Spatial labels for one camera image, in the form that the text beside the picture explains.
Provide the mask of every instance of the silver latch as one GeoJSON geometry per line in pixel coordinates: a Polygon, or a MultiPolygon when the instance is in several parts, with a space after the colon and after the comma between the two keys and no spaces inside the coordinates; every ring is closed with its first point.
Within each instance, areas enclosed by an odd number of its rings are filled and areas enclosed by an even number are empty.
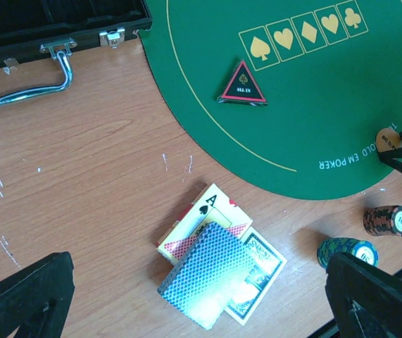
{"type": "Polygon", "coordinates": [[[39,48],[40,53],[50,53],[52,56],[52,59],[56,60],[56,54],[55,50],[60,50],[60,49],[65,49],[66,50],[66,55],[71,56],[73,53],[71,53],[71,48],[77,47],[77,42],[75,42],[73,39],[64,39],[64,40],[58,40],[54,42],[49,42],[48,44],[42,44],[39,48]]]}
{"type": "Polygon", "coordinates": [[[100,32],[99,40],[101,41],[102,47],[110,46],[111,48],[116,48],[120,43],[124,42],[125,29],[119,27],[117,30],[112,32],[100,32]]]}

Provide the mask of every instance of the diamond symbol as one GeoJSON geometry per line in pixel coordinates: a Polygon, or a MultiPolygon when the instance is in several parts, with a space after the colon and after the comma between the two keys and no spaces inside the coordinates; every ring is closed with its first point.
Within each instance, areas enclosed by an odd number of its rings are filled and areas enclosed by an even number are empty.
{"type": "Polygon", "coordinates": [[[318,30],[316,28],[314,28],[307,21],[304,21],[304,23],[302,24],[302,33],[301,33],[303,37],[305,37],[308,41],[314,44],[316,42],[317,33],[318,30]]]}

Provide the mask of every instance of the green poker mat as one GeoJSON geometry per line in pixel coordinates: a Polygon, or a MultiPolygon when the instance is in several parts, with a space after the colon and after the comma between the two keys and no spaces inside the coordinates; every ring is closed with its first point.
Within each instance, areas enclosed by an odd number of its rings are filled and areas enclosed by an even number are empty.
{"type": "Polygon", "coordinates": [[[402,131],[402,0],[147,0],[141,38],[188,134],[243,180],[337,199],[382,180],[375,137],[402,131]],[[244,60],[267,106],[218,103],[244,60]]]}

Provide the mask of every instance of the blue patterned card back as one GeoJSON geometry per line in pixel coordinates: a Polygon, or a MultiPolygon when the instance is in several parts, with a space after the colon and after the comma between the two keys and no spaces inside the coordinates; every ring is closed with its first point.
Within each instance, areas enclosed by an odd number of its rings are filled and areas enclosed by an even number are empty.
{"type": "Polygon", "coordinates": [[[158,293],[209,330],[253,263],[243,243],[221,225],[210,223],[165,278],[158,293]]]}

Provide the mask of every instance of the black triangular button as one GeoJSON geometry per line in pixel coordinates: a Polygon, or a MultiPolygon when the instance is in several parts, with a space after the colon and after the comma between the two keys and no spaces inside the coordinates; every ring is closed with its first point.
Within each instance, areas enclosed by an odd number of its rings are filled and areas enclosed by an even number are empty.
{"type": "Polygon", "coordinates": [[[253,106],[268,104],[244,61],[240,61],[235,68],[232,79],[227,84],[225,91],[218,97],[218,102],[236,102],[253,106]]]}

